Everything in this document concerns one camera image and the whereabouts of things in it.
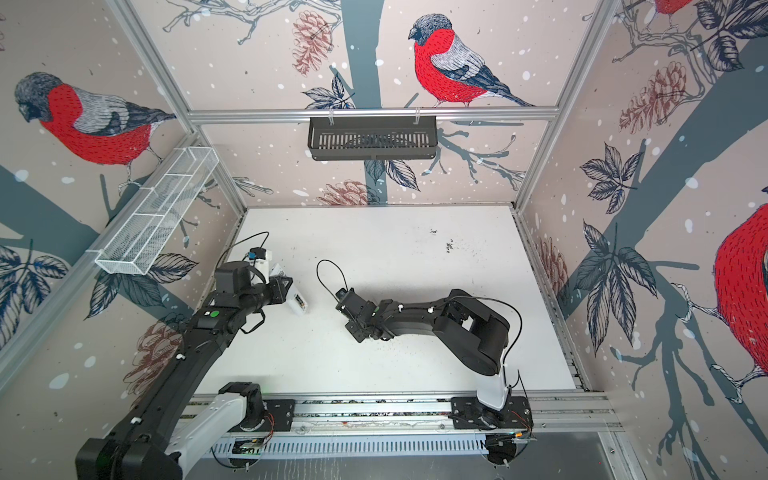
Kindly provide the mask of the white remote control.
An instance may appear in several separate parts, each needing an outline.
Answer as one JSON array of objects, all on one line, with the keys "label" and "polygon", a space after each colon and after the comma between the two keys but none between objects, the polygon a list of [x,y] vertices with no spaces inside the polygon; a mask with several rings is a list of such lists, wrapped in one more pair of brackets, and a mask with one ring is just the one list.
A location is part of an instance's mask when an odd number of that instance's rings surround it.
[{"label": "white remote control", "polygon": [[[286,273],[285,269],[280,264],[276,264],[272,268],[271,275],[288,277],[288,274]],[[296,315],[299,315],[299,316],[306,314],[308,311],[307,300],[305,296],[301,293],[301,291],[298,289],[297,284],[295,282],[291,283],[291,286],[287,291],[285,304],[288,305],[289,308]]]}]

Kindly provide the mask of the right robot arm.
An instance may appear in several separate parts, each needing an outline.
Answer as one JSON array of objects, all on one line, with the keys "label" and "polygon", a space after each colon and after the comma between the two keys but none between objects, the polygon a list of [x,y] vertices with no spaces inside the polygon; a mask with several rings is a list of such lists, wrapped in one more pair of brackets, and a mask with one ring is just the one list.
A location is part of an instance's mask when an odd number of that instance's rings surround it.
[{"label": "right robot arm", "polygon": [[389,341],[404,335],[434,336],[478,377],[471,414],[454,415],[481,429],[501,425],[510,397],[505,359],[514,345],[510,322],[486,305],[488,299],[453,289],[431,302],[401,303],[366,300],[354,289],[342,288],[334,297],[336,310],[347,318],[346,330],[359,343]]}]

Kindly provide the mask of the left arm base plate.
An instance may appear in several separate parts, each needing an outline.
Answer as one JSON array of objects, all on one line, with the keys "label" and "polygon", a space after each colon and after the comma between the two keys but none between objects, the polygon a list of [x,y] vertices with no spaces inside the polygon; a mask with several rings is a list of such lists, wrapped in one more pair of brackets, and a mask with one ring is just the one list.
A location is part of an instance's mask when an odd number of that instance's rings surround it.
[{"label": "left arm base plate", "polygon": [[263,416],[259,422],[243,420],[228,433],[282,433],[292,429],[296,401],[293,399],[267,399],[263,401]]}]

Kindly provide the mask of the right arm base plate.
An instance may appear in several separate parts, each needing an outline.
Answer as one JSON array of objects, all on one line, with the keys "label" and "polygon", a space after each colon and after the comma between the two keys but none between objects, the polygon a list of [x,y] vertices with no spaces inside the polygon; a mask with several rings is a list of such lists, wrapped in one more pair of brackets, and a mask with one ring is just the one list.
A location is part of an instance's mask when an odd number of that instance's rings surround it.
[{"label": "right arm base plate", "polygon": [[524,396],[509,395],[500,410],[482,404],[476,397],[454,397],[450,403],[448,418],[456,430],[527,431],[533,427],[530,402]]}]

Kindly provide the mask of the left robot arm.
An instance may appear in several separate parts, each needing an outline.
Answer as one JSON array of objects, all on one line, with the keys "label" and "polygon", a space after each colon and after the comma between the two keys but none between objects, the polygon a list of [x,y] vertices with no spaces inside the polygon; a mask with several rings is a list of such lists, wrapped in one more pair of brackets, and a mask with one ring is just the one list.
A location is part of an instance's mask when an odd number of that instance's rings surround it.
[{"label": "left robot arm", "polygon": [[178,424],[202,380],[237,334],[248,334],[248,316],[289,300],[292,278],[265,277],[246,261],[215,272],[215,289],[194,313],[172,360],[142,399],[103,438],[90,438],[75,458],[80,479],[183,479],[233,428],[276,430],[261,387],[230,382],[192,421]]}]

